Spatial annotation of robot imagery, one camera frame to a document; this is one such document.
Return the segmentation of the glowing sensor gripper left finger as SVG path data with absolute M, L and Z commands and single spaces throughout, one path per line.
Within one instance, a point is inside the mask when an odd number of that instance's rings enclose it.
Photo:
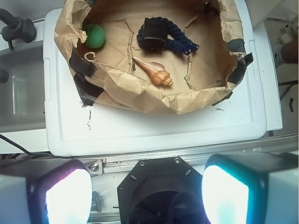
M 92 193 L 91 176 L 77 159 L 0 163 L 2 224 L 86 224 Z

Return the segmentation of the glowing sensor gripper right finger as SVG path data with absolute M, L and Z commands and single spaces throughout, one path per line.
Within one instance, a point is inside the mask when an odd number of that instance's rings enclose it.
M 299 222 L 296 154 L 213 154 L 206 162 L 201 188 L 213 224 Z

